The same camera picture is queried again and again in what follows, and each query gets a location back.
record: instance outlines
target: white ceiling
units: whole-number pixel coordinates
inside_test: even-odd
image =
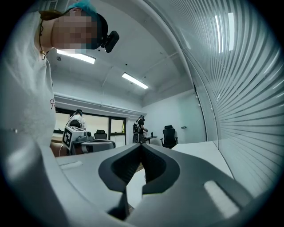
[[[149,92],[158,93],[168,81],[174,84],[182,81],[186,72],[178,54],[160,27],[145,12],[129,0],[91,2],[108,22],[109,33],[117,31],[120,40],[109,54],[102,48],[87,50],[87,55],[96,58],[94,64],[64,55],[60,56],[61,61],[57,61],[59,54],[52,50],[48,59],[53,72],[72,72],[72,75],[84,80],[101,83],[101,86],[115,86],[141,97]],[[145,90],[131,84],[122,78],[124,72],[149,88]]]

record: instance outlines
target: person in white shirt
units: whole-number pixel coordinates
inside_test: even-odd
[[[86,131],[87,124],[85,118],[83,118],[83,113],[80,109],[77,109],[72,117],[69,118],[67,126],[75,126],[77,128]]]
[[[26,12],[15,26],[0,58],[0,128],[29,135],[39,146],[50,146],[57,157],[61,144],[51,142],[55,101],[50,64],[52,48],[96,49],[108,27],[89,0],[55,10]],[[67,151],[63,147],[61,155]]]

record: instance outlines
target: corrugated wall panel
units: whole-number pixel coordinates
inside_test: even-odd
[[[271,188],[284,161],[284,60],[263,18],[244,1],[145,1],[176,35],[235,179],[254,196]]]

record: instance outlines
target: person in black clothing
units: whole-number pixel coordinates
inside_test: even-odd
[[[141,115],[139,117],[139,119],[136,121],[139,124],[139,127],[140,127],[139,135],[140,135],[140,139],[141,139],[142,143],[145,143],[145,138],[146,138],[144,136],[144,132],[143,131],[148,132],[148,130],[144,128],[144,121],[145,121],[145,119],[144,119],[143,115]]]

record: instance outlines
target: white tabletop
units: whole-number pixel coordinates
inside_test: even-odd
[[[172,150],[202,158],[227,174],[229,177],[233,178],[227,163],[212,141],[192,144],[177,144],[172,148]]]

